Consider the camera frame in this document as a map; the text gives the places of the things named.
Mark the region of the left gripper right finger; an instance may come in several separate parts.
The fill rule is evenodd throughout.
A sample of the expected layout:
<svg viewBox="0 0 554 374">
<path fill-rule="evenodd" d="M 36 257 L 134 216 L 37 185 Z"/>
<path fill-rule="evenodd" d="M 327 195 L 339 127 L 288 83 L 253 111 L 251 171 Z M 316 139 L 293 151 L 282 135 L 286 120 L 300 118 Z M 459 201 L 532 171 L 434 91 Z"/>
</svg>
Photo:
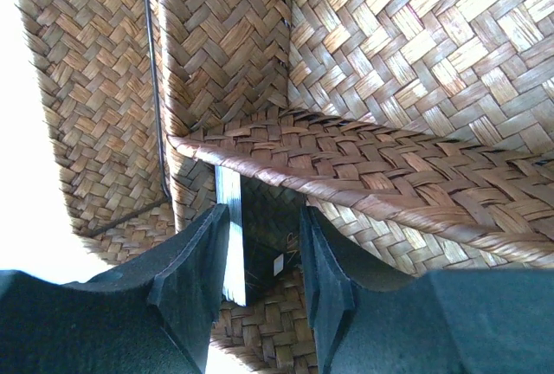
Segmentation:
<svg viewBox="0 0 554 374">
<path fill-rule="evenodd" d="M 550 373 L 550 270 L 407 275 L 314 207 L 300 218 L 306 311 L 323 373 Z"/>
</svg>

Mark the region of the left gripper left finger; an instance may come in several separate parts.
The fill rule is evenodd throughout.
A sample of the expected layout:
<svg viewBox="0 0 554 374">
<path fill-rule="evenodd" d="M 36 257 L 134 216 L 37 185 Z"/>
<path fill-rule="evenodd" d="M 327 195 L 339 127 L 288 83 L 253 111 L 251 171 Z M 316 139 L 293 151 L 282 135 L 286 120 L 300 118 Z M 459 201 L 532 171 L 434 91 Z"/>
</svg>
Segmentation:
<svg viewBox="0 0 554 374">
<path fill-rule="evenodd" d="M 4 373 L 202 373 L 218 318 L 229 209 L 85 283 L 1 274 Z"/>
</svg>

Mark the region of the black silver-edged credit card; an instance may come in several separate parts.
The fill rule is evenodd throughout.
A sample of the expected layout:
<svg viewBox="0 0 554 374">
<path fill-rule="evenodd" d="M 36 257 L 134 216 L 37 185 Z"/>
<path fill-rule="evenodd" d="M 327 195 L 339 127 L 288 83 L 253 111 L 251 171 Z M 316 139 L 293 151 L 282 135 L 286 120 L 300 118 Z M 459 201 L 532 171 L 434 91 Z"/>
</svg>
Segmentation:
<svg viewBox="0 0 554 374">
<path fill-rule="evenodd" d="M 301 264 L 305 197 L 282 186 L 215 168 L 216 199 L 229 207 L 229 248 L 222 293 L 239 306 L 256 302 Z"/>
</svg>

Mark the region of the brown woven basket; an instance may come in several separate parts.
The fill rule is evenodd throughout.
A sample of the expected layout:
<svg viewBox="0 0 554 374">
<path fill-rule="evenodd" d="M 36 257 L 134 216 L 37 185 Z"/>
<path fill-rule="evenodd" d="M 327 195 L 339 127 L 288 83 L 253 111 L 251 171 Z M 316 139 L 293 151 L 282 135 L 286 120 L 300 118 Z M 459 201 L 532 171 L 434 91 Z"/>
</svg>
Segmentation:
<svg viewBox="0 0 554 374">
<path fill-rule="evenodd" d="M 216 200 L 165 134 L 242 153 L 410 275 L 553 265 L 553 0 L 19 0 L 72 226 L 112 264 Z"/>
</svg>

